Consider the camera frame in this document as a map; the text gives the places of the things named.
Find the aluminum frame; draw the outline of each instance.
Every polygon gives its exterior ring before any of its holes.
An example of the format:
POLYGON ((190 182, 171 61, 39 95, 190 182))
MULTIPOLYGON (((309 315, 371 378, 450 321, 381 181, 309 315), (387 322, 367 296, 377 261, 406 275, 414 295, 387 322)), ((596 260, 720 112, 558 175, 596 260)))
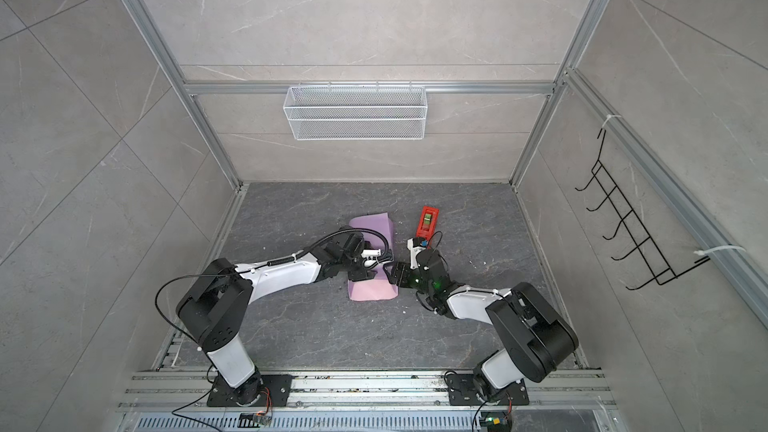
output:
POLYGON ((552 120, 552 115, 558 107, 558 102, 560 102, 562 96, 562 82, 565 74, 568 72, 568 69, 575 68, 578 66, 579 62, 581 62, 581 57, 587 50, 589 41, 594 34, 594 30, 597 29, 598 24, 600 23, 600 18, 603 16, 605 7, 608 6, 608 2, 610 2, 610 0, 589 0, 587 9, 581 17, 581 22, 578 24, 574 38, 571 41, 571 45, 568 47, 568 51, 565 53, 565 58, 563 58, 560 70, 554 80, 554 94, 544 103, 542 110, 538 114, 533 129, 531 130, 531 134, 528 136, 525 147, 520 154, 520 159, 512 171, 512 176, 509 178, 509 183, 515 190, 520 186, 525 171, 528 170, 528 166, 536 152, 536 148, 542 141, 544 132, 552 120))
MULTIPOLYGON (((567 70, 565 81, 576 95, 602 122, 616 110, 600 95, 578 70, 567 70)), ((702 248, 735 244, 725 228, 706 210, 676 175, 648 147, 627 121, 620 117, 609 120, 604 128, 624 150, 633 164, 648 179, 654 190, 672 210, 677 220, 686 227, 702 248)), ((768 328, 768 275, 750 257, 736 250, 720 250, 710 254, 717 268, 752 309, 757 318, 768 328)))
POLYGON ((219 142, 219 137, 216 134, 216 131, 208 123, 208 120, 206 119, 200 104, 198 104, 197 101, 194 100, 194 98, 185 90, 184 78, 181 74, 178 63, 176 62, 173 54, 170 52, 168 45, 163 40, 158 27, 152 21, 152 17, 148 13, 147 6, 142 0, 122 1, 125 5, 125 8, 128 10, 130 18, 133 19, 136 27, 139 29, 139 32, 144 38, 144 41, 152 51, 154 58, 160 65, 160 68, 162 69, 165 76, 168 78, 171 86, 174 88, 174 91, 179 97, 179 100, 181 100, 181 103, 184 105, 187 113, 189 113, 192 121, 197 127, 197 130, 199 130, 200 134, 203 136, 203 139, 205 140, 208 148, 216 159, 216 162, 218 162, 219 167, 221 168, 222 172, 224 172, 226 179, 230 182, 232 188, 237 190, 243 182, 237 176, 237 172, 235 171, 231 160, 226 154, 224 147, 221 145, 221 142, 219 142))
MULTIPOLYGON (((210 389, 207 368, 137 372, 126 384, 117 412, 168 412, 193 402, 210 389)), ((286 408, 302 411, 472 410, 451 406, 444 370, 262 370, 294 376, 286 408)), ((530 405, 519 409, 613 410, 616 402, 602 370, 556 370, 541 383, 526 382, 530 405)), ((188 410, 211 412, 205 398, 188 410)), ((484 410, 506 410, 506 404, 484 410)), ((243 412, 261 408, 238 408, 243 412)))
POLYGON ((462 81, 242 81, 242 82, 186 82, 187 93, 204 94, 286 94, 289 87, 302 86, 414 86, 424 87, 427 93, 552 93, 552 82, 535 80, 509 80, 492 82, 462 81))

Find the pink towel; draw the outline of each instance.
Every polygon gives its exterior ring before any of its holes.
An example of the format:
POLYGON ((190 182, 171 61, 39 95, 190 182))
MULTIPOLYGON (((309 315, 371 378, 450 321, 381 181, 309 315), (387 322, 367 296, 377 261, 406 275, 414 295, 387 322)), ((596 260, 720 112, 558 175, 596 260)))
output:
MULTIPOLYGON (((375 214, 373 216, 355 217, 350 220, 351 227, 370 228, 383 234, 389 241, 389 248, 395 247, 395 224, 389 220, 389 214, 375 214)), ((371 248, 384 248, 382 240, 373 234, 362 234, 371 243, 371 248)), ((387 280, 384 268, 377 265, 373 270, 376 276, 368 281, 348 281, 347 290, 353 301, 385 301, 397 297, 397 285, 392 285, 387 280)))

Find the black cable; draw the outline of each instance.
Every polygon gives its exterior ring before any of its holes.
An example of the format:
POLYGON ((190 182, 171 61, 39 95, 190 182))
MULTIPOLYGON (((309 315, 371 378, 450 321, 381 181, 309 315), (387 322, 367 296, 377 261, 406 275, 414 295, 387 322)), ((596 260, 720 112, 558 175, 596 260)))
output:
POLYGON ((179 407, 179 408, 177 408, 177 409, 174 409, 174 410, 172 410, 172 411, 170 412, 170 413, 171 413, 171 415, 175 415, 176 417, 179 417, 179 418, 182 418, 182 419, 192 420, 193 422, 197 422, 198 424, 207 425, 208 427, 210 427, 210 428, 212 428, 212 429, 214 429, 214 430, 217 430, 218 432, 224 432, 224 430, 223 430, 223 429, 221 429, 221 428, 219 428, 219 427, 216 427, 216 426, 215 426, 215 425, 213 425, 213 424, 208 424, 208 423, 207 423, 206 421, 204 421, 204 420, 199 420, 199 419, 195 419, 195 418, 187 417, 186 415, 177 414, 177 412, 178 412, 179 410, 181 410, 181 409, 183 409, 183 408, 188 408, 188 407, 189 407, 189 406, 191 406, 192 404, 196 404, 196 403, 197 403, 197 402, 199 402, 200 400, 202 400, 202 399, 205 399, 205 398, 206 398, 206 396, 207 396, 208 394, 210 394, 210 392, 211 392, 213 389, 214 389, 214 386, 213 386, 213 385, 211 385, 211 386, 210 386, 210 390, 208 390, 208 391, 207 391, 205 394, 203 394, 203 395, 202 395, 202 396, 200 396, 199 398, 197 398, 197 399, 195 399, 195 400, 193 400, 193 401, 189 402, 187 405, 182 405, 181 407, 179 407))
MULTIPOLYGON (((429 258, 426 260, 426 264, 429 264, 429 262, 432 260, 432 256, 435 254, 435 252, 437 252, 437 247, 439 247, 440 246, 440 242, 442 242, 443 233, 442 233, 442 230, 438 230, 434 234, 432 234, 432 236, 429 238, 429 240, 427 241, 427 246, 426 247, 429 248, 429 245, 432 243, 432 240, 435 238, 435 235, 437 235, 437 234, 440 234, 440 238, 437 240, 437 243, 435 244, 435 246, 432 247, 432 249, 431 249, 432 253, 429 254, 429 258)), ((446 268, 447 268, 448 267, 448 263, 446 262, 446 260, 443 259, 442 261, 446 264, 446 268)))
POLYGON ((214 363, 213 362, 210 363, 210 366, 208 367, 208 370, 206 370, 206 372, 205 372, 205 379, 208 381, 208 384, 212 384, 214 382, 213 380, 208 378, 208 374, 210 374, 210 370, 212 368, 214 368, 214 363))
POLYGON ((446 372, 442 375, 442 381, 446 383, 446 388, 448 389, 448 392, 453 392, 456 390, 455 388, 448 385, 448 376, 449 375, 458 375, 455 370, 446 370, 446 372))
POLYGON ((329 240, 331 240, 335 236, 341 235, 341 234, 349 234, 351 232, 365 232, 365 233, 377 236, 384 243, 384 251, 382 252, 382 255, 387 254, 389 252, 389 241, 379 231, 373 230, 371 228, 360 228, 360 227, 342 228, 340 230, 332 232, 331 234, 325 235, 325 236, 317 239, 313 244, 309 245, 308 247, 304 247, 303 249, 298 251, 296 254, 287 255, 287 256, 282 257, 282 258, 276 258, 274 260, 268 261, 266 263, 266 265, 270 265, 271 266, 271 265, 280 265, 280 264, 287 264, 288 262, 293 262, 293 261, 295 261, 295 260, 297 260, 299 258, 302 258, 304 255, 309 254, 315 247, 318 247, 318 246, 328 242, 329 240))
POLYGON ((485 407, 485 405, 486 405, 487 403, 488 403, 488 401, 486 400, 485 402, 483 402, 482 404, 480 404, 480 407, 478 407, 478 409, 477 409, 477 410, 475 410, 475 415, 472 417, 472 431, 473 431, 473 432, 474 432, 474 430, 475 430, 475 419, 476 419, 476 418, 478 418, 478 414, 480 413, 480 409, 481 409, 481 408, 484 408, 484 407, 485 407))
POLYGON ((188 337, 188 339, 189 339, 189 340, 191 340, 191 341, 193 341, 193 342, 197 343, 197 341, 196 341, 196 340, 194 340, 194 338, 193 338, 191 335, 189 335, 189 334, 187 333, 187 331, 183 330, 181 327, 179 327, 178 325, 176 325, 176 324, 174 324, 173 322, 171 322, 171 321, 170 321, 170 319, 168 319, 168 317, 166 317, 166 316, 165 316, 165 314, 163 313, 163 311, 161 311, 161 310, 160 310, 160 306, 158 305, 158 299, 159 299, 159 297, 160 297, 160 293, 161 293, 161 292, 163 291, 163 289, 164 289, 164 288, 166 288, 166 287, 167 287, 169 284, 172 284, 172 283, 174 283, 174 282, 176 282, 176 281, 178 281, 178 280, 181 280, 182 278, 197 278, 197 277, 226 277, 226 276, 227 276, 227 274, 216 274, 216 275, 214 275, 214 274, 203 274, 203 275, 181 275, 180 277, 172 278, 172 279, 171 279, 171 280, 169 280, 168 282, 166 282, 166 283, 162 284, 162 285, 160 286, 160 288, 158 289, 158 292, 157 292, 157 293, 154 295, 154 307, 155 307, 155 308, 158 310, 158 313, 159 313, 159 314, 160 314, 160 316, 163 318, 163 320, 164 320, 164 321, 166 321, 166 322, 168 322, 168 325, 170 325, 171 327, 175 328, 176 330, 178 330, 178 331, 179 331, 179 332, 181 332, 182 334, 186 335, 186 336, 188 337))
POLYGON ((371 264, 369 267, 366 267, 366 270, 372 270, 379 265, 386 265, 386 264, 394 264, 395 257, 394 254, 392 254, 392 251, 387 251, 387 254, 381 254, 379 257, 376 257, 374 260, 374 263, 371 264))
POLYGON ((433 308, 429 308, 429 307, 427 307, 426 305, 424 305, 424 302, 422 302, 422 298, 421 298, 421 296, 418 294, 418 291, 416 291, 416 300, 417 300, 417 301, 418 301, 418 302, 421 304, 421 306, 422 306, 422 307, 424 307, 426 310, 428 310, 428 311, 430 311, 430 312, 434 312, 434 311, 435 311, 435 309, 433 309, 433 308))

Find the black hook rack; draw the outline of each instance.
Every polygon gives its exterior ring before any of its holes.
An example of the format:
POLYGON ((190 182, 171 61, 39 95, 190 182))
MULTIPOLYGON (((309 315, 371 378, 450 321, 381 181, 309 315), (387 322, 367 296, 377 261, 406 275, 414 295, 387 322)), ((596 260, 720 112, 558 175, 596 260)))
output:
POLYGON ((648 279, 646 282, 643 282, 642 284, 638 285, 637 287, 627 287, 627 290, 631 290, 631 291, 639 290, 653 281, 656 281, 658 285, 667 284, 668 282, 673 281, 676 278, 681 277, 682 275, 694 270, 699 265, 702 265, 708 262, 710 260, 709 257, 702 257, 697 259, 691 267, 688 267, 686 270, 682 272, 676 272, 672 268, 672 266, 667 261, 667 257, 664 256, 664 253, 659 248, 653 236, 651 236, 650 232, 648 232, 648 228, 646 228, 645 224, 643 224, 643 220, 640 218, 638 213, 634 210, 634 207, 632 206, 631 202, 627 200, 626 195, 624 194, 624 192, 622 192, 621 188, 618 186, 618 184, 616 183, 616 181, 614 180, 614 178, 612 177, 608 169, 605 167, 605 164, 603 164, 602 161, 600 160, 600 157, 603 154, 603 144, 605 144, 605 129, 600 129, 600 133, 598 134, 598 140, 600 140, 600 151, 598 152, 598 159, 594 162, 594 165, 590 169, 592 177, 589 179, 589 182, 587 182, 586 186, 584 186, 583 188, 576 187, 576 190, 582 192, 586 190, 587 187, 589 187, 592 182, 596 182, 598 185, 600 185, 600 189, 603 191, 603 194, 605 194, 605 198, 603 198, 603 201, 600 202, 600 204, 597 207, 595 208, 587 207, 587 210, 589 210, 590 212, 595 212, 599 210, 600 207, 603 206, 603 204, 608 202, 613 207, 614 211, 616 212, 616 215, 619 217, 619 224, 616 225, 616 230, 614 230, 613 235, 611 235, 610 237, 606 237, 605 235, 603 235, 603 238, 605 240, 613 240, 614 238, 616 238, 616 235, 618 234, 621 226, 624 226, 624 228, 627 230, 627 234, 629 234, 630 238, 632 239, 632 243, 634 244, 634 247, 632 247, 632 249, 629 250, 629 252, 624 254, 623 257, 611 257, 611 258, 615 261, 624 260, 627 257, 629 257, 632 254, 632 252, 638 251, 640 256, 643 258, 643 262, 645 262, 646 266, 648 266, 648 270, 650 271, 651 278, 648 279), (605 174, 608 176, 608 178, 610 179, 610 182, 613 184, 612 186, 608 184, 603 184, 600 181, 600 178, 598 177, 598 173, 601 170, 604 171, 605 174), (621 194, 621 197, 629 206, 629 212, 627 212, 626 214, 622 215, 621 212, 619 212, 618 207, 614 203, 614 200, 611 198, 611 195, 613 195, 614 192, 618 192, 619 194, 621 194), (638 223, 640 224, 640 226, 642 226, 643 231, 645 232, 645 238, 640 242, 638 242, 635 235, 632 233, 629 226, 627 225, 627 219, 630 216, 634 216, 634 218, 637 219, 638 223), (656 248, 656 251, 658 252, 659 256, 661 256, 661 259, 664 261, 664 270, 662 270, 659 273, 654 272, 654 268, 651 267, 651 265, 648 263, 648 257, 646 257, 646 254, 643 252, 643 249, 640 248, 641 245, 645 244, 648 241, 650 241, 650 243, 656 248), (667 272, 672 273, 671 278, 667 278, 667 279, 660 278, 663 274, 666 274, 667 272))

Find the white wire basket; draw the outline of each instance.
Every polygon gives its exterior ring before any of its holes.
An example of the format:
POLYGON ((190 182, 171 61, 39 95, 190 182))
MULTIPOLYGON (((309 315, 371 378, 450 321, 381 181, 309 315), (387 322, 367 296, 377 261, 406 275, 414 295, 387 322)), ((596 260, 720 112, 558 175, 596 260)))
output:
POLYGON ((283 110, 296 140, 423 139, 427 94, 410 85, 294 86, 283 110))

